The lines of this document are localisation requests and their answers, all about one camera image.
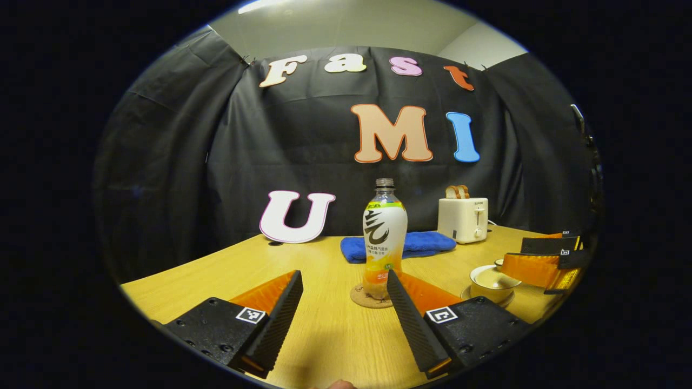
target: ceiling light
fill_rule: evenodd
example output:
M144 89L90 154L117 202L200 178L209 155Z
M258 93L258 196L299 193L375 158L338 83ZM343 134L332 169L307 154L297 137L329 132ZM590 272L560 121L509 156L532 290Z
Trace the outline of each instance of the ceiling light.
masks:
M262 7L266 7L266 6L274 6L274 5L279 4L279 3L285 3L286 1L288 1L288 0L257 0L257 1L253 1L252 3L249 3L246 6L242 6L238 10L238 14L241 15L241 14L244 14L245 12L254 11L258 8L262 8Z

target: blue letter i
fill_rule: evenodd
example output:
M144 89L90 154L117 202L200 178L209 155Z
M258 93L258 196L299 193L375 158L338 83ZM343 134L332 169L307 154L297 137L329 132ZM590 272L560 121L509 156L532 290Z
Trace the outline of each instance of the blue letter i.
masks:
M447 119L454 126L454 135L457 136L457 151L454 159L460 162L476 162L480 160L480 154L475 151L473 138L471 138L471 117L457 112L447 112Z

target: blue towel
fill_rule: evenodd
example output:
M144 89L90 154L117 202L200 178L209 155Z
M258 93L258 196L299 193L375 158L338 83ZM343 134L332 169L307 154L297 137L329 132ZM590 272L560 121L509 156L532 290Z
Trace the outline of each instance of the blue towel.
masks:
M406 233L403 241L403 258L429 257L440 251L449 251L457 246L454 239L435 231ZM362 237L345 237L341 240L341 253L352 264L365 263L365 240Z

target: orange object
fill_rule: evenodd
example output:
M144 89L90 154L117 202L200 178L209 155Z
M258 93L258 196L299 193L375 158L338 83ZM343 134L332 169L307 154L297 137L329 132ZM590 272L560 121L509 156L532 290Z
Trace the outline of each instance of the orange object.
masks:
M248 307L252 309L258 309L260 311L265 311L268 315L274 310L274 305L281 297L281 293L291 281L291 277L296 271L290 271L284 275L274 278L273 280L267 281L258 287L254 287L247 292L234 297L229 300L233 304L238 304L243 307Z
M382 287L387 283L387 273L388 270L365 271L363 279L372 287Z
M461 298L454 296L446 290L428 284L412 275L397 272L397 276L421 316L424 316L426 312L431 309L447 307L458 302L463 302Z
M456 66L444 66L444 70L449 71L449 73L452 75L452 79L454 80L454 82L457 83L457 85L466 89L467 91L473 90L473 85L469 84L466 81L468 75L463 71L459 70L459 68L457 68Z
M562 233L543 235L543 236L541 236L541 237L557 237L557 238L560 238L560 237L562 237Z
M503 274L525 284L546 289L569 289L579 269L558 269L559 255L504 255Z

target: ceiling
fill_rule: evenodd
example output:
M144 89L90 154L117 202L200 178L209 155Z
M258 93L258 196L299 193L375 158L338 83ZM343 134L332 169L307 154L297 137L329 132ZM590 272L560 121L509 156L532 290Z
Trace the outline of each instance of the ceiling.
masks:
M379 46L437 55L478 22L435 0L287 0L209 25L241 56L262 60L332 46Z

